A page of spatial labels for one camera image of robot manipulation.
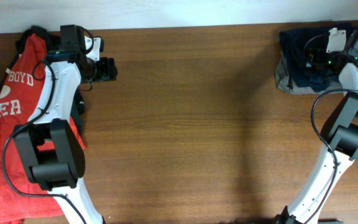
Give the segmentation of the dark teal shorts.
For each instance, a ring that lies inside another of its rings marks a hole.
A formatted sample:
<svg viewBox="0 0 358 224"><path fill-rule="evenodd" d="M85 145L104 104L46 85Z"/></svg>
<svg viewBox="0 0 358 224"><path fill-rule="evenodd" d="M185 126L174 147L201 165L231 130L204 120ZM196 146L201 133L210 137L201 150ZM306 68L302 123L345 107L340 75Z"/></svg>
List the dark teal shorts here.
<svg viewBox="0 0 358 224"><path fill-rule="evenodd" d="M321 73L305 68L305 50L308 48L326 49L329 30L332 28L346 30L347 42L341 55L346 64L339 73ZM329 79L337 79L342 88L358 91L358 27L350 23L323 27L304 27L279 33L281 52L283 52L290 72L290 77L299 87L311 87L314 91L327 89Z"/></svg>

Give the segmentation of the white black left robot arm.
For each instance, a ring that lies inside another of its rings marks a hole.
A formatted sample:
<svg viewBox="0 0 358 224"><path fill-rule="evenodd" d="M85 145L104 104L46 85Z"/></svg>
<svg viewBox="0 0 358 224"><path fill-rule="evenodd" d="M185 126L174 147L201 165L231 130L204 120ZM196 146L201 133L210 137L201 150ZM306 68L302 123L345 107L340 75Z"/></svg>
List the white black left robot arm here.
<svg viewBox="0 0 358 224"><path fill-rule="evenodd" d="M103 50L103 39L84 27L61 26L58 49L40 61L45 75L37 106L8 138L16 145L28 180L44 190L26 196L54 198L69 223L105 222L86 189L85 155L70 127L79 85L116 80L114 59L100 57Z"/></svg>

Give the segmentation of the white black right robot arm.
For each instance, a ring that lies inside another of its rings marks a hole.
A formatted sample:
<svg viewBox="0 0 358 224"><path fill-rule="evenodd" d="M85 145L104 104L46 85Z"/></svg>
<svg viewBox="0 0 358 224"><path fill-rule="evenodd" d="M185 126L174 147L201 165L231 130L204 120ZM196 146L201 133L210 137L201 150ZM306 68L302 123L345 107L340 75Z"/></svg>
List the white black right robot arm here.
<svg viewBox="0 0 358 224"><path fill-rule="evenodd" d="M296 199L274 223L317 223L343 173L358 159L358 29L340 26L281 32L276 86L318 95L311 125L323 143Z"/></svg>

